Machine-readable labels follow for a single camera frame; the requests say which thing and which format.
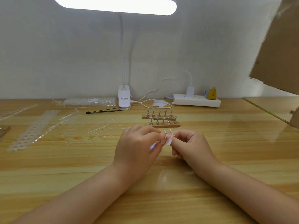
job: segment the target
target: yellow figurine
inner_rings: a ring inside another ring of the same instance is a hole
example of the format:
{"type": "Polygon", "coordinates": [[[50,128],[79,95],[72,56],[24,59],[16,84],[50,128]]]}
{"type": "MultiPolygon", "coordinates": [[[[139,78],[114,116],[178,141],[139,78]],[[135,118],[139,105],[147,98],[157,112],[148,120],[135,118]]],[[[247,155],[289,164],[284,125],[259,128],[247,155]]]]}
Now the yellow figurine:
{"type": "Polygon", "coordinates": [[[217,91],[216,91],[215,87],[210,89],[209,93],[207,94],[207,99],[209,99],[209,100],[216,100],[217,99],[217,91]]]}

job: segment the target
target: wall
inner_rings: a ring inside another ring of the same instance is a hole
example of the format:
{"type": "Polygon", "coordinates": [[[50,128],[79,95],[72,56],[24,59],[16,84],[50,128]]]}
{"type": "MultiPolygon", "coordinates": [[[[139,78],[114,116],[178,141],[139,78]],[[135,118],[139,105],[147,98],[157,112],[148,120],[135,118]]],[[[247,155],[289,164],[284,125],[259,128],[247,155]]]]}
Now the wall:
{"type": "MultiPolygon", "coordinates": [[[[280,0],[175,0],[171,16],[123,14],[126,83],[134,98],[188,70],[195,93],[290,95],[248,77],[280,0]]],[[[0,1],[0,98],[116,96],[121,84],[116,13],[55,0],[0,1]]],[[[148,97],[185,93],[188,76],[148,97]]]]}

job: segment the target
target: white power strip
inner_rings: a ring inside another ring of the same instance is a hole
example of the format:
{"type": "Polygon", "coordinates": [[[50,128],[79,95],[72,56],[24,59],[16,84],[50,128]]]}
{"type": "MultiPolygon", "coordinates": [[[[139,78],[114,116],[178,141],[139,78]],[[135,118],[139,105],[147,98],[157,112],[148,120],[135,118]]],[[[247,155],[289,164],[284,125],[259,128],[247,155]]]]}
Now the white power strip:
{"type": "Polygon", "coordinates": [[[185,94],[174,94],[172,103],[174,105],[219,107],[221,101],[219,99],[209,100],[205,96],[199,96],[199,95],[194,95],[194,97],[186,97],[185,94]]]}

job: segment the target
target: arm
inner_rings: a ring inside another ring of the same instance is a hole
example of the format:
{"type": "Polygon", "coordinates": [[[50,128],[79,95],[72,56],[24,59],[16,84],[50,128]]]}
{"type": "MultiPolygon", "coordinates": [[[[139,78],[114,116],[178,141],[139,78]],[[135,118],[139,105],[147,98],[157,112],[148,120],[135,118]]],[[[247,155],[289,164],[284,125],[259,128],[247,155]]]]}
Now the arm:
{"type": "Polygon", "coordinates": [[[154,127],[127,128],[110,166],[12,224],[91,224],[131,185],[144,176],[159,155],[165,138],[154,127]]]}
{"type": "Polygon", "coordinates": [[[202,133],[177,131],[171,143],[177,155],[194,172],[233,200],[260,224],[299,223],[299,200],[222,164],[202,133]]]}

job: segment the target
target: wooden base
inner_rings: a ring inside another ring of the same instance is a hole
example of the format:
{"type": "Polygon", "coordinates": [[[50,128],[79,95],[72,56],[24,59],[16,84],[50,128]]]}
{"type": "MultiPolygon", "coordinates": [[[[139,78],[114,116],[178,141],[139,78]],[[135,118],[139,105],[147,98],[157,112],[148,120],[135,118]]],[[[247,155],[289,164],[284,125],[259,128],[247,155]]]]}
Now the wooden base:
{"type": "Polygon", "coordinates": [[[148,117],[146,114],[144,114],[142,116],[143,119],[150,119],[151,117],[152,117],[151,115],[148,117]]]}
{"type": "Polygon", "coordinates": [[[0,126],[0,128],[0,138],[2,138],[10,130],[10,126],[0,126]]]}
{"type": "Polygon", "coordinates": [[[165,123],[165,125],[161,125],[161,123],[159,123],[159,125],[156,125],[155,122],[153,122],[153,124],[151,125],[152,127],[154,128],[175,128],[175,127],[180,127],[181,124],[179,122],[176,122],[176,124],[173,124],[173,123],[170,123],[170,124],[167,124],[165,123]]]}

